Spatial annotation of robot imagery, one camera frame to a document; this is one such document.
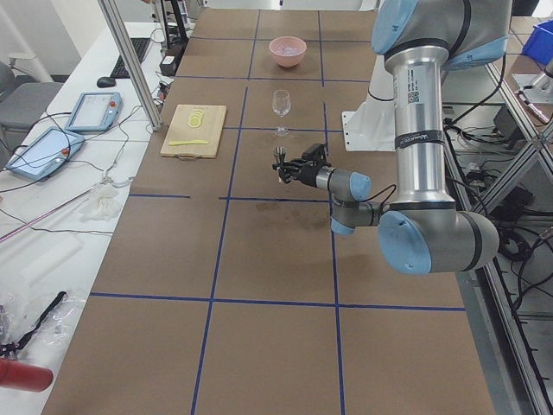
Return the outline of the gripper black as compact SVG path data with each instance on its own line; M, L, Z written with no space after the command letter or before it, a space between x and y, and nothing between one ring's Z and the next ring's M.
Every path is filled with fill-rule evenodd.
M326 161L293 159L284 163L284 182L299 181L307 186L316 187L316 177L331 167Z

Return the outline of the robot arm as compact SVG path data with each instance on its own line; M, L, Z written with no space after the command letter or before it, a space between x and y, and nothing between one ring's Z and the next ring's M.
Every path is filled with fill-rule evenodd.
M293 160L275 148L279 178L329 192L335 233L376 227L380 250L396 271L425 275L489 263L499 249L495 226L458 210L446 189L442 73L502 57L511 15L509 1L387 1L381 7L372 48L393 80L394 201L370 202L370 178L331 166L320 144Z

